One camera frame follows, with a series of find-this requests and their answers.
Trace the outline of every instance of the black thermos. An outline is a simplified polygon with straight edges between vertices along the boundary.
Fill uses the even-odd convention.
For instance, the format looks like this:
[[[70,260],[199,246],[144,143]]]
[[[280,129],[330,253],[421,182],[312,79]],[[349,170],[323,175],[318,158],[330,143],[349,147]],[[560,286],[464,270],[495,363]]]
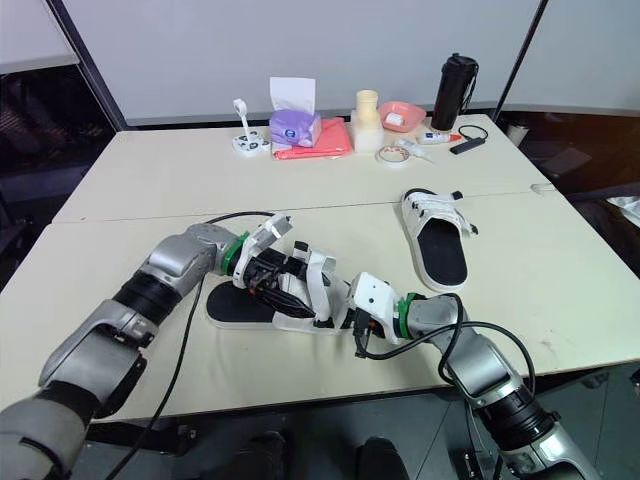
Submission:
[[[452,54],[442,66],[442,79],[438,88],[438,98],[433,107],[431,127],[448,131],[453,127],[465,101],[464,94],[478,73],[478,62],[473,58]]]

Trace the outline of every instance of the pink container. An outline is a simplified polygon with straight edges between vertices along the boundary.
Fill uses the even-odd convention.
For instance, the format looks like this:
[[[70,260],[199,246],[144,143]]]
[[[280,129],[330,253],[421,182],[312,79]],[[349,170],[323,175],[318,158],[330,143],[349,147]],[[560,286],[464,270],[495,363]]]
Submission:
[[[382,120],[382,126],[387,130],[393,130],[394,132],[407,133],[418,126],[424,117],[427,116],[427,112],[412,103],[406,102],[387,102],[384,105],[378,107],[378,113],[380,114],[380,120]],[[385,122],[389,113],[396,113],[400,115],[404,122],[402,125],[391,125]]]

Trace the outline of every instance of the tissue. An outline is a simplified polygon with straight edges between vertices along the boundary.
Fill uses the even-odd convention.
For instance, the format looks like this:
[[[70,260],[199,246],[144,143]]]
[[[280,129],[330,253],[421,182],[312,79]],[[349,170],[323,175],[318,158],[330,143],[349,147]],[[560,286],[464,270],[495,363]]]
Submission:
[[[275,110],[269,119],[274,149],[313,147],[322,133],[320,115],[315,113],[315,79],[271,77],[269,91]]]

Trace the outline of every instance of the black usb drive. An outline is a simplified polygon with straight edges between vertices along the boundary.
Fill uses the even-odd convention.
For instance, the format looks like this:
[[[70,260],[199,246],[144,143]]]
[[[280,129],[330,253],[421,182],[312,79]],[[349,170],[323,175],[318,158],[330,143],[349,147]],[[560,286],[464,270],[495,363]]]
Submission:
[[[460,145],[456,145],[455,147],[451,147],[449,151],[454,155],[458,155],[459,153],[464,153],[467,150],[471,150],[472,148],[479,147],[484,143],[484,138],[472,138],[471,140],[467,140]]]

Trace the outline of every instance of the pink towel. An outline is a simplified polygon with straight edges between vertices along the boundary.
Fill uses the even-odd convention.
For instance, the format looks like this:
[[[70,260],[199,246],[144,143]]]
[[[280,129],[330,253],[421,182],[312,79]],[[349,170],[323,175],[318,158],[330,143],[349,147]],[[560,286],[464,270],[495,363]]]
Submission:
[[[344,126],[344,118],[335,117],[322,120],[322,133],[313,147],[293,146],[290,150],[275,152],[280,160],[309,157],[337,157],[351,153],[351,141]]]

